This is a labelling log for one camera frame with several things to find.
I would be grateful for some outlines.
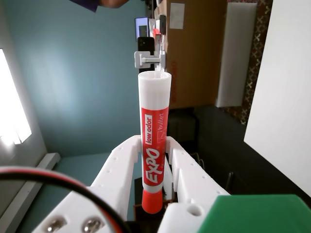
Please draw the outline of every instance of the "green block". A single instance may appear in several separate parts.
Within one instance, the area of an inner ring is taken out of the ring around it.
[[[296,195],[219,196],[199,233],[311,233],[311,210]]]

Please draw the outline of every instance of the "paper note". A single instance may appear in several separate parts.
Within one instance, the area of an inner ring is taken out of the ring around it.
[[[184,28],[185,5],[181,3],[171,3],[170,28]]]

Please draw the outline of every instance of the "person's hand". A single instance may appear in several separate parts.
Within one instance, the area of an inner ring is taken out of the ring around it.
[[[129,0],[100,0],[100,6],[109,8],[119,8],[126,4]]]

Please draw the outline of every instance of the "purple sleeve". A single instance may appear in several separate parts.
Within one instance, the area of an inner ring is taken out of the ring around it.
[[[76,4],[79,4],[82,7],[85,7],[93,12],[96,12],[99,0],[70,0]]]

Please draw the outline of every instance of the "marker barrel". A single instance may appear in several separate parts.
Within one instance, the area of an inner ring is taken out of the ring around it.
[[[162,209],[167,121],[172,76],[162,71],[138,75],[142,146],[142,208],[150,214]]]

